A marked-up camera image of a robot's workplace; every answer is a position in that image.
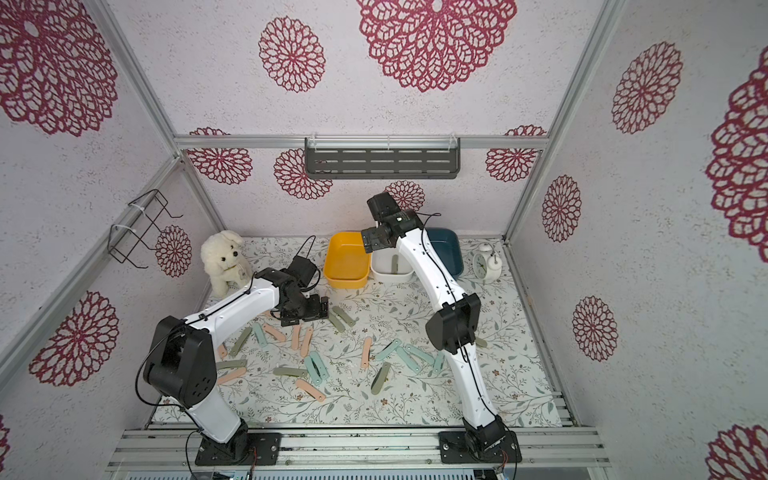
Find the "dark teal storage box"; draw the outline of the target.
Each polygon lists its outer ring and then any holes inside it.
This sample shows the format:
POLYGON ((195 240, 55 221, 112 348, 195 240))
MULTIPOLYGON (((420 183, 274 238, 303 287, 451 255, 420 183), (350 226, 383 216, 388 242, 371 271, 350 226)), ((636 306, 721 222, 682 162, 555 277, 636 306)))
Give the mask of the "dark teal storage box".
POLYGON ((458 235, 447 228, 427 228, 427 236, 439 259, 453 276, 464 272, 464 261, 458 235))

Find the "mint green fruit knife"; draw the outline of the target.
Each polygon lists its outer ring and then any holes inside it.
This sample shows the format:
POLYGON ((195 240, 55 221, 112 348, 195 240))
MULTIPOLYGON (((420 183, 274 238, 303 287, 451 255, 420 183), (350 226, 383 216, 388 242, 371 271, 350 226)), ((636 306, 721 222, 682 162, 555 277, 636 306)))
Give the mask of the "mint green fruit knife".
POLYGON ((445 355, 443 352, 439 352, 435 357, 433 369, 436 373, 440 373, 443 368, 445 355))
POLYGON ((266 338, 265 331, 260 323, 255 323, 253 325, 253 333, 255 334, 258 345, 261 348, 265 348, 268 346, 268 341, 266 338))
POLYGON ((329 372, 328 372, 327 367, 326 367, 322 357, 320 356, 320 354, 317 353, 316 351, 311 351, 309 353, 309 356, 312 359, 312 363, 313 363, 313 365, 314 365, 314 367, 315 367, 319 377, 322 380, 327 380, 329 378, 329 372))
POLYGON ((319 386, 322 383, 322 376, 319 373, 317 365, 314 363, 314 360, 311 356, 307 356, 304 358, 304 364, 308 371, 308 376, 310 379, 310 383, 313 386, 319 386))
POLYGON ((414 345, 411 345, 411 344, 406 345, 405 346, 405 350, 410 355, 413 355, 413 356, 419 358, 420 360, 424 361, 426 364, 433 364, 434 363, 434 357, 431 354, 426 353, 425 351, 421 350, 420 348, 418 348, 418 347, 416 347, 414 345))
POLYGON ((397 347, 395 352, 413 373, 419 374, 421 372, 421 367, 419 364, 407 353, 403 347, 397 347))
POLYGON ((384 347, 381 351, 376 353, 376 355, 374 357, 374 360, 375 361, 385 361, 401 345, 402 345, 402 342, 399 339, 392 340, 386 347, 384 347))

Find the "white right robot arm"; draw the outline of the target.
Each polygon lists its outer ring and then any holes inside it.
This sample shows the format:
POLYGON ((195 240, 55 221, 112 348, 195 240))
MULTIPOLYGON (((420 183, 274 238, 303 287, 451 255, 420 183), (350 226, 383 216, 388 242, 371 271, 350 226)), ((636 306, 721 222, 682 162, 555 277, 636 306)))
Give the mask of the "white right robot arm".
POLYGON ((376 225, 361 232, 368 253, 394 249, 413 268, 434 310, 425 331, 445 354, 461 399, 465 428, 477 436, 506 432, 484 385, 476 351, 481 301, 448 272, 413 210, 402 210, 386 191, 367 200, 376 225))

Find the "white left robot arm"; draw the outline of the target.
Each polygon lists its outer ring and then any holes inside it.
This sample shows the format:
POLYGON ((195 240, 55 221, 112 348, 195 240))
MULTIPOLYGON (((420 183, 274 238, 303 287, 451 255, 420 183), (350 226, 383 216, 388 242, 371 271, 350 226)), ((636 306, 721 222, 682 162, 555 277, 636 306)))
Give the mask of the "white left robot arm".
POLYGON ((247 433, 217 386, 217 348, 257 316, 275 311, 284 326, 328 317, 328 299, 308 295, 319 282, 314 262, 296 255, 283 269, 265 268, 212 307, 156 327, 143 380, 181 406, 208 440, 225 445, 247 433))

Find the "white storage box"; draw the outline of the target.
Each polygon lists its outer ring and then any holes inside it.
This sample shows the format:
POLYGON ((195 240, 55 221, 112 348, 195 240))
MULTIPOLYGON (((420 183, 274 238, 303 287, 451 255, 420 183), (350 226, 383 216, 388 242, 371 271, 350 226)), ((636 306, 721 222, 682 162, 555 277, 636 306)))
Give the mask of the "white storage box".
POLYGON ((370 272, 375 281, 385 284, 406 283, 414 275, 411 265, 394 248, 374 251, 371 256, 370 272))

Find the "yellow storage box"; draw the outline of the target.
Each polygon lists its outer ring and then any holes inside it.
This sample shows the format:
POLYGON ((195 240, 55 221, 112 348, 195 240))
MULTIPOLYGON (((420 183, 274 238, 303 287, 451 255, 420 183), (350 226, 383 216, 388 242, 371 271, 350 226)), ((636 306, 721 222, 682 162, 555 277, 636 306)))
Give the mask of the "yellow storage box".
POLYGON ((361 233, 339 232, 330 238, 323 274, 331 288, 361 289, 367 284, 370 264, 361 233))

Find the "white plush dog toy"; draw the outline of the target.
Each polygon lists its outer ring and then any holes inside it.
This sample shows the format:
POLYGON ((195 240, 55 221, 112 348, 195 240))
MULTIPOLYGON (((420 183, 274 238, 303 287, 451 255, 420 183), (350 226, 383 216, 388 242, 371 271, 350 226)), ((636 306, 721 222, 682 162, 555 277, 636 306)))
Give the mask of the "white plush dog toy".
POLYGON ((231 286, 243 288, 250 284, 253 271, 243 253, 244 244, 244 239, 232 230, 223 230, 203 242, 200 256, 216 298, 225 298, 231 286))

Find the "white alarm clock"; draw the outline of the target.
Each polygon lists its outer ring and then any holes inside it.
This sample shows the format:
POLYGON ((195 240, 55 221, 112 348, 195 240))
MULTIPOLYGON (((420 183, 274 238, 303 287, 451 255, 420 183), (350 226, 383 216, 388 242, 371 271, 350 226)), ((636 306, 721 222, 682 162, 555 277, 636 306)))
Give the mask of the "white alarm clock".
POLYGON ((482 283, 495 282, 501 277, 503 263, 490 243, 482 243, 472 257, 472 271, 482 283))

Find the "grey wall shelf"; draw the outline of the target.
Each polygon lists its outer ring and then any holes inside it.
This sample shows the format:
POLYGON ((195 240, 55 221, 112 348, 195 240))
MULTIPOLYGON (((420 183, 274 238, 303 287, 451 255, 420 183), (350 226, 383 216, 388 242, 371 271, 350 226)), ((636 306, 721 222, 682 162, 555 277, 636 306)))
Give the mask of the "grey wall shelf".
POLYGON ((313 180, 450 180, 461 169, 461 141, 308 137, 304 161, 313 180))

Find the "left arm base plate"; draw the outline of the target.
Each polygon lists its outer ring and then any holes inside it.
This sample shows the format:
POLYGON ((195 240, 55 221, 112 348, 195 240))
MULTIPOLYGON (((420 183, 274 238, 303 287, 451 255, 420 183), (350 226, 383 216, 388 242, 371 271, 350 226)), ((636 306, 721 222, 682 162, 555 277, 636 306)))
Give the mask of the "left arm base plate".
POLYGON ((282 435, 279 433, 240 433, 227 443, 217 443, 206 435, 196 454, 195 466, 274 466, 277 464, 282 435))

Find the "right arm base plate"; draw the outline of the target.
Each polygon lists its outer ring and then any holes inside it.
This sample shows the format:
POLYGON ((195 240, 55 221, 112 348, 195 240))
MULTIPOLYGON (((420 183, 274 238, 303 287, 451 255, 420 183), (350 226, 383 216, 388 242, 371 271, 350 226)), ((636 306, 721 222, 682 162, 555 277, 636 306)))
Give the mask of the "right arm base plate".
POLYGON ((441 431, 438 441, 443 464, 517 464, 523 460, 517 437, 511 431, 490 444, 466 431, 441 431))

